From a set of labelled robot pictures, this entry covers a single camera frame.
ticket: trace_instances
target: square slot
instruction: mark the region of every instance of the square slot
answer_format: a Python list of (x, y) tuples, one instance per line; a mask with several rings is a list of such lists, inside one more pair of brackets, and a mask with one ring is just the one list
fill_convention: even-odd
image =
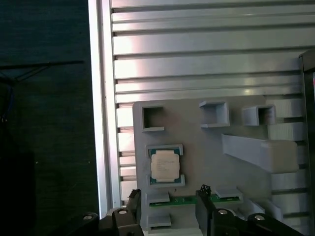
[(162, 106), (152, 106), (152, 107), (143, 107), (142, 116), (143, 116), (143, 131), (163, 131), (163, 117), (165, 115), (165, 110)]
[(249, 126), (270, 125), (276, 123), (274, 105), (257, 105), (243, 108), (243, 124)]
[(258, 108), (259, 124), (274, 124), (276, 123), (275, 107), (261, 107)]
[(201, 128), (215, 128), (225, 127), (230, 125), (228, 104), (224, 101), (207, 102), (204, 101), (199, 104), (200, 108), (204, 110), (204, 124)]

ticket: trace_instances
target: black cable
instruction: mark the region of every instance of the black cable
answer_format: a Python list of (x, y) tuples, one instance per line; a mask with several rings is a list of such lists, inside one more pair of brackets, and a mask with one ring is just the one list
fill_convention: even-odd
[(50, 66), (46, 66), (46, 67), (39, 68), (36, 72), (30, 74), (29, 76), (27, 76), (27, 77), (25, 77), (25, 78), (23, 78), (23, 79), (21, 79), (21, 80), (18, 80), (17, 82), (20, 83), (20, 82), (22, 82), (22, 81), (25, 81), (25, 80), (27, 80), (28, 78), (30, 78), (30, 77), (32, 77), (32, 76), (34, 76), (34, 75), (37, 75), (38, 73), (40, 73), (40, 72), (42, 72), (42, 71), (44, 71), (44, 70), (47, 70), (49, 67), (50, 67)]

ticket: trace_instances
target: gray plastic part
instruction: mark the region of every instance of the gray plastic part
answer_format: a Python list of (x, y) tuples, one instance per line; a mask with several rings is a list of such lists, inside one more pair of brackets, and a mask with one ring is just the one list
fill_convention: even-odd
[(150, 175), (147, 175), (147, 185), (150, 188), (170, 188), (170, 187), (184, 187), (185, 186), (185, 175), (181, 174), (181, 182), (172, 183), (172, 182), (161, 182), (161, 183), (150, 183)]
[(308, 216), (285, 218), (283, 223), (304, 235), (311, 235), (311, 219)]
[(146, 146), (147, 157), (149, 157), (149, 150), (175, 150), (179, 149), (179, 155), (184, 155), (183, 145), (182, 144), (169, 144), (169, 145), (149, 145)]
[(239, 207), (239, 211), (248, 218), (249, 215), (254, 213), (265, 213), (265, 209), (262, 208), (259, 204), (253, 202), (248, 198), (244, 198), (244, 203)]
[(148, 226), (149, 228), (152, 227), (166, 227), (171, 226), (171, 217), (170, 215), (158, 215), (158, 216), (149, 216), (148, 217)]
[(259, 166), (272, 174), (297, 172), (297, 144), (222, 134), (223, 153)]
[(288, 193), (273, 195), (271, 201), (280, 207), (283, 214), (309, 212), (310, 199), (308, 193)]
[(243, 108), (244, 125), (257, 126), (276, 123), (276, 108), (274, 105), (256, 105)]
[(220, 198), (232, 198), (238, 197), (241, 201), (243, 200), (243, 193), (237, 189), (237, 187), (225, 187), (225, 186), (217, 186), (215, 189), (215, 193)]
[[(202, 101), (224, 101), (228, 104), (231, 126), (201, 129), (205, 110), (199, 107)], [(198, 228), (195, 205), (174, 207), (150, 207), (146, 194), (168, 192), (170, 197), (192, 196), (202, 184), (211, 186), (237, 186), (249, 198), (270, 197), (270, 174), (261, 168), (223, 154), (222, 133), (268, 138), (267, 126), (243, 126), (242, 108), (265, 105), (264, 96), (237, 96), (224, 98), (202, 98), (183, 100), (159, 100), (136, 102), (133, 105), (134, 147), (136, 158), (137, 187), (141, 189), (141, 227), (148, 230), (148, 216), (168, 213), (172, 219), (172, 230)], [(142, 108), (162, 106), (163, 113), (152, 116), (152, 124), (165, 127), (164, 132), (142, 132)], [(180, 156), (180, 173), (185, 175), (185, 186), (154, 188), (147, 184), (151, 174), (149, 148), (182, 144), (184, 154)], [(237, 210), (228, 204), (223, 208)]]
[(154, 106), (144, 106), (142, 107), (142, 116), (141, 116), (141, 123), (142, 123), (142, 132), (155, 132), (155, 131), (164, 131), (165, 128), (163, 126), (159, 126), (159, 127), (147, 127), (146, 125), (146, 120), (149, 119), (149, 117), (147, 117), (147, 112), (146, 110), (153, 110), (153, 109), (163, 109), (163, 106), (161, 105), (154, 105)]
[(164, 131), (164, 127), (143, 128), (143, 132)]
[(273, 191), (301, 189), (307, 187), (306, 170), (298, 170), (295, 173), (271, 175), (271, 189)]
[(276, 220), (283, 222), (283, 213), (280, 207), (275, 205), (269, 199), (257, 201), (257, 203), (265, 209), (265, 214), (271, 215)]
[(199, 104), (204, 109), (206, 124), (201, 128), (216, 128), (230, 125), (228, 104), (225, 101), (203, 101)]
[(268, 136), (272, 140), (305, 140), (305, 125), (303, 122), (274, 124), (268, 126)]
[(168, 192), (157, 192), (152, 194), (146, 194), (147, 203), (166, 203), (169, 202), (169, 194)]

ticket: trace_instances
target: gray 3d printed tray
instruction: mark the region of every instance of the gray 3d printed tray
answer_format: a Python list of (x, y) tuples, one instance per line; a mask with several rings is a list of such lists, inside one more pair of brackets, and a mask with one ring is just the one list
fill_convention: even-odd
[[(258, 123), (268, 122), (264, 122), (263, 117), (255, 117), (261, 113), (244, 113), (245, 108), (265, 108), (265, 102), (263, 96), (239, 96), (134, 104), (137, 186), (142, 190), (141, 226), (144, 230), (198, 228), (194, 205), (159, 208), (150, 207), (150, 203), (169, 201), (168, 195), (193, 196), (202, 184), (211, 186), (213, 193), (216, 187), (228, 185), (237, 186), (247, 198), (268, 198), (271, 195), (270, 173), (224, 154), (222, 146), (222, 134), (268, 138), (267, 126)], [(256, 122), (246, 125), (245, 120)], [(173, 150), (179, 146), (183, 149), (179, 160), (184, 182), (158, 183), (156, 188), (156, 183), (150, 182), (150, 149)]]

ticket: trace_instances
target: silver bolt head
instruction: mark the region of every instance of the silver bolt head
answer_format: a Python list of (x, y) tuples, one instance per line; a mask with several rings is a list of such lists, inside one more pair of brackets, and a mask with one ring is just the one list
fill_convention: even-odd
[(86, 215), (86, 216), (83, 217), (83, 219), (84, 219), (84, 220), (91, 220), (92, 217), (91, 217), (90, 215)]
[(226, 215), (226, 214), (227, 214), (227, 211), (226, 211), (226, 210), (219, 210), (219, 213), (220, 213), (221, 215)]
[(126, 214), (127, 211), (125, 211), (125, 210), (120, 210), (120, 211), (118, 211), (118, 213), (121, 214), (121, 215), (123, 215), (123, 214)]
[(256, 220), (265, 220), (265, 218), (263, 216), (261, 216), (261, 215), (256, 215), (255, 219)]

